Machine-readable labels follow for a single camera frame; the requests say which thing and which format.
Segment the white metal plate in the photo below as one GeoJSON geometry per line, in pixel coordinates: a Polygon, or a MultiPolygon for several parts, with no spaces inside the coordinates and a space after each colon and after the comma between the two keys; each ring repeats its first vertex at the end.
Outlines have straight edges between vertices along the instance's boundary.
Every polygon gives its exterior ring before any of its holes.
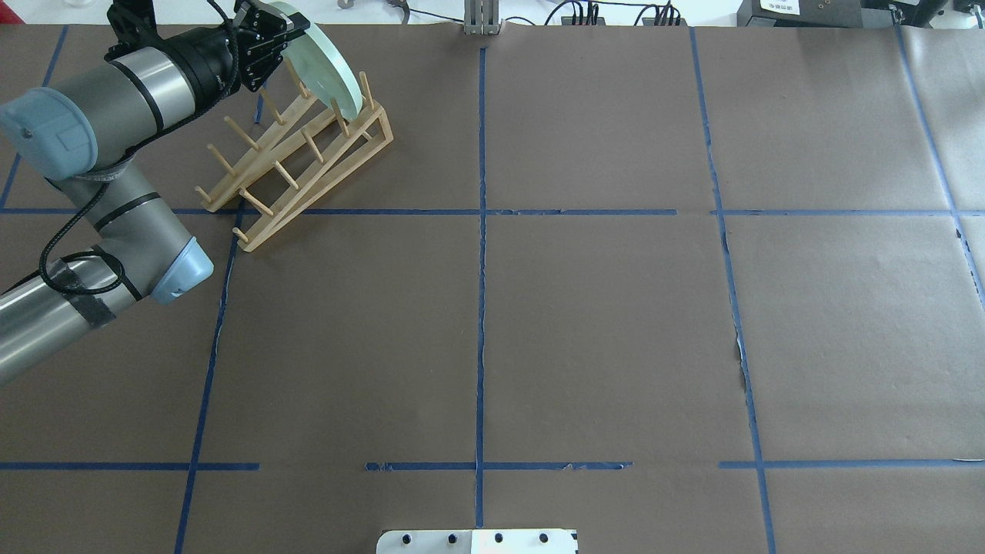
{"type": "Polygon", "coordinates": [[[571,529],[445,529],[386,531],[376,554],[577,554],[571,529]]]}

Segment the wooden peg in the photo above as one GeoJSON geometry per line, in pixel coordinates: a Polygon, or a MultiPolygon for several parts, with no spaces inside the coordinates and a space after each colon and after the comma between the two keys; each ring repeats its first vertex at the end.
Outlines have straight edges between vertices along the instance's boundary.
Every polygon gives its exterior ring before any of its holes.
{"type": "Polygon", "coordinates": [[[240,231],[239,230],[239,227],[233,227],[232,228],[232,233],[234,235],[236,235],[237,237],[239,237],[239,239],[241,241],[246,242],[247,244],[249,244],[249,237],[246,236],[246,233],[244,233],[243,231],[240,231]]]}
{"type": "Polygon", "coordinates": [[[226,169],[226,173],[229,173],[232,176],[236,176],[236,170],[232,168],[230,163],[226,160],[226,157],[219,152],[219,149],[216,148],[216,145],[209,144],[208,146],[206,146],[206,148],[208,148],[209,152],[211,152],[212,155],[216,157],[216,160],[219,160],[219,163],[222,164],[223,168],[226,169]]]}
{"type": "Polygon", "coordinates": [[[346,118],[342,116],[342,111],[339,109],[339,103],[332,99],[332,110],[335,111],[335,120],[339,122],[339,126],[342,127],[342,134],[346,135],[348,138],[352,131],[349,130],[349,125],[346,124],[346,118]]]}
{"type": "Polygon", "coordinates": [[[376,109],[376,101],[372,99],[372,93],[369,91],[369,81],[365,71],[360,71],[360,86],[362,87],[362,94],[369,102],[369,109],[376,109]]]}
{"type": "Polygon", "coordinates": [[[260,210],[261,212],[267,214],[270,217],[274,217],[274,210],[268,208],[266,204],[258,200],[256,196],[250,194],[249,191],[247,191],[245,188],[241,188],[239,190],[239,195],[245,198],[246,201],[249,202],[250,204],[253,204],[254,208],[260,210]]]}
{"type": "Polygon", "coordinates": [[[300,91],[301,97],[305,100],[311,98],[311,91],[301,82],[301,78],[295,70],[295,65],[288,58],[284,58],[284,61],[287,62],[288,72],[291,73],[291,80],[295,82],[295,86],[300,91]]]}
{"type": "Polygon", "coordinates": [[[277,121],[278,125],[284,124],[284,118],[281,117],[281,113],[277,111],[277,106],[274,101],[270,100],[270,95],[267,94],[267,89],[260,87],[260,96],[263,98],[263,104],[270,108],[271,114],[274,115],[274,121],[277,121]]]}
{"type": "Polygon", "coordinates": [[[235,131],[237,135],[239,135],[239,138],[246,141],[246,144],[248,144],[250,148],[252,148],[257,152],[263,150],[262,148],[260,148],[260,145],[257,144],[255,140],[249,138],[249,135],[246,134],[246,131],[244,131],[242,127],[236,125],[236,122],[233,121],[231,117],[227,115],[226,117],[223,117],[223,121],[225,121],[229,127],[232,127],[232,130],[235,131]]]}
{"type": "Polygon", "coordinates": [[[203,190],[201,186],[196,186],[195,192],[198,192],[199,196],[201,196],[202,199],[206,201],[206,203],[208,204],[212,203],[212,196],[209,196],[209,193],[203,190]]]}
{"type": "Polygon", "coordinates": [[[304,142],[308,143],[308,146],[311,147],[311,151],[314,152],[314,157],[318,159],[318,163],[324,164],[325,157],[321,155],[321,150],[319,150],[318,145],[314,143],[314,139],[311,137],[311,134],[304,129],[301,129],[301,136],[304,137],[304,142]]]}
{"type": "Polygon", "coordinates": [[[274,160],[274,168],[277,168],[277,172],[281,174],[281,177],[283,177],[284,180],[288,182],[291,188],[293,188],[294,190],[300,189],[300,187],[297,186],[297,181],[295,180],[295,178],[292,177],[291,174],[284,169],[284,166],[282,166],[281,163],[278,162],[277,160],[274,160]]]}

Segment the black box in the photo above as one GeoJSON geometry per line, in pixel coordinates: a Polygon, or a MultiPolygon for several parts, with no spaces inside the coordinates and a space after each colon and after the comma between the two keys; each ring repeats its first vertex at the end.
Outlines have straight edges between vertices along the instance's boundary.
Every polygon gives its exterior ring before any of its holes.
{"type": "Polygon", "coordinates": [[[743,0],[738,27],[862,27],[861,0],[743,0]],[[777,6],[767,10],[763,6],[777,6]],[[784,8],[799,7],[800,15],[784,8]]]}

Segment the wooden frame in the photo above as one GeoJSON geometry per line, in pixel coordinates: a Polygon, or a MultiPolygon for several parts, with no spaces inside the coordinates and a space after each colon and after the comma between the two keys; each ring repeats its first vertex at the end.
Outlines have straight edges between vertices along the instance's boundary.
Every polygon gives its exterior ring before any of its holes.
{"type": "Polygon", "coordinates": [[[202,205],[210,212],[219,210],[237,196],[242,197],[260,212],[260,219],[247,231],[232,229],[232,232],[239,237],[239,247],[246,251],[252,251],[269,239],[359,166],[393,142],[393,130],[390,128],[386,110],[373,99],[365,73],[360,72],[362,110],[355,119],[347,122],[345,117],[340,115],[339,106],[334,99],[331,106],[322,104],[298,78],[290,61],[286,61],[286,64],[299,91],[297,98],[286,110],[280,112],[266,92],[260,90],[264,105],[274,116],[274,122],[255,141],[227,116],[226,124],[243,139],[249,150],[238,162],[230,164],[214,145],[208,145],[209,151],[226,170],[226,176],[209,192],[200,186],[195,187],[195,191],[202,196],[202,205]],[[311,116],[298,130],[288,135],[288,132],[305,120],[317,106],[323,109],[311,116]],[[328,148],[319,149],[314,137],[336,122],[339,125],[339,134],[328,148]],[[375,134],[371,132],[374,125],[378,129],[375,134]],[[347,156],[346,153],[360,139],[365,139],[365,142],[347,156]],[[301,175],[295,177],[288,173],[282,162],[300,148],[311,149],[315,161],[301,175]],[[248,188],[270,170],[279,173],[288,187],[274,203],[267,206],[250,194],[248,188]]]}

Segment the black band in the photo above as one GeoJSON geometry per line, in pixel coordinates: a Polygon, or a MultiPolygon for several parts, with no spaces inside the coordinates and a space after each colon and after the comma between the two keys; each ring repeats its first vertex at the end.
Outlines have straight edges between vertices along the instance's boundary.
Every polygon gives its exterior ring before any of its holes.
{"type": "Polygon", "coordinates": [[[137,74],[130,71],[129,67],[116,60],[110,60],[109,65],[119,69],[123,75],[126,75],[127,79],[133,83],[133,86],[137,87],[137,90],[140,91],[140,94],[144,97],[144,100],[147,101],[147,106],[151,109],[151,113],[154,115],[154,123],[158,126],[158,132],[160,133],[161,131],[164,131],[164,118],[161,116],[161,109],[158,107],[158,102],[154,100],[153,96],[151,96],[151,91],[148,91],[147,87],[144,86],[144,82],[137,77],[137,74]]]}
{"type": "MultiPolygon", "coordinates": [[[[93,252],[105,253],[105,250],[103,250],[98,244],[94,244],[93,247],[90,248],[90,250],[92,250],[93,252]]],[[[133,284],[133,281],[131,281],[130,278],[127,277],[125,273],[123,275],[117,275],[117,277],[120,278],[120,282],[123,284],[124,287],[126,287],[126,290],[130,291],[130,296],[133,297],[133,300],[140,302],[140,299],[144,298],[144,295],[140,294],[140,291],[137,290],[136,285],[133,284]]]]}
{"type": "MultiPolygon", "coordinates": [[[[51,279],[60,287],[85,289],[86,285],[79,279],[75,271],[64,261],[52,262],[51,279]]],[[[116,319],[116,315],[99,298],[93,295],[62,295],[72,308],[85,318],[92,328],[100,328],[116,319]]]]}
{"type": "Polygon", "coordinates": [[[99,231],[102,230],[103,227],[109,225],[110,223],[113,222],[113,220],[120,217],[121,215],[129,212],[130,210],[136,208],[137,206],[140,206],[141,204],[146,204],[151,200],[157,200],[158,198],[161,198],[161,196],[156,192],[148,192],[143,196],[138,196],[137,198],[130,200],[126,204],[123,204],[122,206],[102,216],[102,219],[93,223],[93,228],[95,228],[96,232],[98,233],[99,231]]]}

